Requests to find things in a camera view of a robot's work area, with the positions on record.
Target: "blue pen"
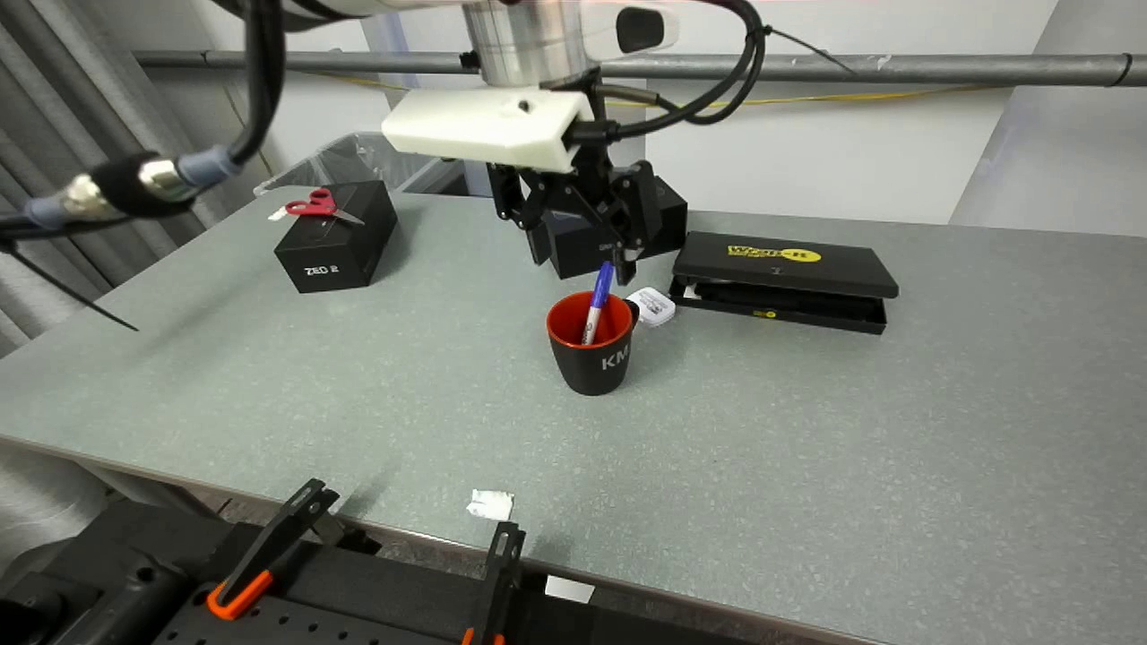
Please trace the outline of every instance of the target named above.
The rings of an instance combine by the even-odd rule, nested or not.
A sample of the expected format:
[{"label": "blue pen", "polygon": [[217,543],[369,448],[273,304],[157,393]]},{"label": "blue pen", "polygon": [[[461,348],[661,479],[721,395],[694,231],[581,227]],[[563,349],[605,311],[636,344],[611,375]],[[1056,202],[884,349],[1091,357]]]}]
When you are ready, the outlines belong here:
[{"label": "blue pen", "polygon": [[598,334],[598,320],[601,319],[601,310],[609,300],[609,286],[614,282],[614,263],[604,262],[601,271],[598,272],[598,283],[593,287],[593,300],[590,301],[590,316],[585,319],[585,333],[582,334],[582,344],[592,345],[593,337]]}]

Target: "black pegboard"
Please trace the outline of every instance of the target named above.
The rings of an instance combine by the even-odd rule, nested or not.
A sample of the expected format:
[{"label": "black pegboard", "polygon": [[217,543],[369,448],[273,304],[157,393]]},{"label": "black pegboard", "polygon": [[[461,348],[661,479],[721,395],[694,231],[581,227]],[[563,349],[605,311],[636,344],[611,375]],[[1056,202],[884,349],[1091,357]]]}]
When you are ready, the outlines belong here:
[{"label": "black pegboard", "polygon": [[264,596],[234,621],[208,611],[211,591],[192,595],[154,645],[458,645],[422,634]]}]

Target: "yellow logo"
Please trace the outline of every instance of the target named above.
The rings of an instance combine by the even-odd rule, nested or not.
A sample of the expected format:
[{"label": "yellow logo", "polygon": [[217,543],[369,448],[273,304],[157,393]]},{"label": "yellow logo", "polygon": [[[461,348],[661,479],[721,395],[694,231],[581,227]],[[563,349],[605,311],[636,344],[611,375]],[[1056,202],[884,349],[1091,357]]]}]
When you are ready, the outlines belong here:
[{"label": "yellow logo", "polygon": [[729,257],[783,257],[793,262],[820,262],[820,254],[809,249],[757,249],[754,247],[728,247]]}]

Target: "scissors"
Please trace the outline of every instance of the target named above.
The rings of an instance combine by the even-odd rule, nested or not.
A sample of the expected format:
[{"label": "scissors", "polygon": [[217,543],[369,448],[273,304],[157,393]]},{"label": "scissors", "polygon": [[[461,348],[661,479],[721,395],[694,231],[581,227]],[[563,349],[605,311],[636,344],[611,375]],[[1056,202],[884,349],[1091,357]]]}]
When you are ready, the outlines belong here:
[{"label": "scissors", "polygon": [[358,224],[359,226],[366,225],[365,222],[353,215],[338,210],[338,207],[335,205],[335,197],[330,194],[330,191],[326,188],[311,191],[311,201],[309,202],[290,202],[284,208],[287,209],[288,215],[334,217],[336,219],[342,219],[343,222]]}]

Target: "black case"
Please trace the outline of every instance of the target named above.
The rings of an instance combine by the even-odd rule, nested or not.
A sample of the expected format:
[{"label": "black case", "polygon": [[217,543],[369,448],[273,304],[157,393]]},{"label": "black case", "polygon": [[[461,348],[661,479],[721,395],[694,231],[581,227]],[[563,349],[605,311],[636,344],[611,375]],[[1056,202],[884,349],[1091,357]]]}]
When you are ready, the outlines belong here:
[{"label": "black case", "polygon": [[[688,297],[693,287],[697,297]],[[673,264],[681,306],[881,334],[900,288],[872,249],[690,232]]]},{"label": "black case", "polygon": [[275,256],[301,294],[366,287],[398,216],[382,181],[323,186],[335,204],[365,224],[330,217],[296,217]]},{"label": "black case", "polygon": [[[661,232],[646,244],[638,259],[677,250],[685,243],[689,204],[660,177],[655,179]],[[612,259],[614,239],[580,216],[547,211],[541,219],[549,232],[549,262],[562,280],[594,273],[601,269],[601,263]]]}]

